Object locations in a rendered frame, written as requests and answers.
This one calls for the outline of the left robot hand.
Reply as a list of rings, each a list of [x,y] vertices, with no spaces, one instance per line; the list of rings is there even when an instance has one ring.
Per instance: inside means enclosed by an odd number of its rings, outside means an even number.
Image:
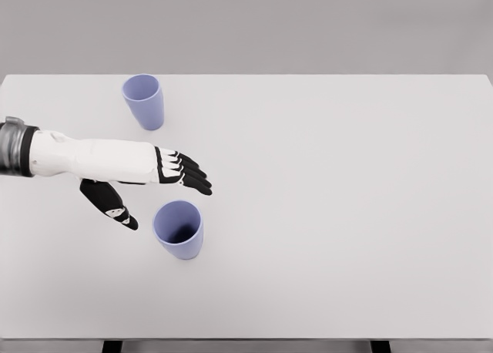
[[[97,210],[130,230],[138,221],[130,214],[112,182],[130,185],[178,184],[212,194],[212,184],[197,162],[176,150],[151,143],[94,140],[75,155],[73,173],[79,190]]]

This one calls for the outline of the lavender plastic cup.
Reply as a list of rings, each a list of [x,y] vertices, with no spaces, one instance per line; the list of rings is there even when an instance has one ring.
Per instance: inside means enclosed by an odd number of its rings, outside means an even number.
[[[156,130],[163,125],[163,91],[155,76],[138,74],[129,77],[122,85],[122,95],[143,129]]]
[[[203,246],[203,217],[198,207],[186,200],[163,204],[153,217],[153,233],[174,257],[191,260]]]

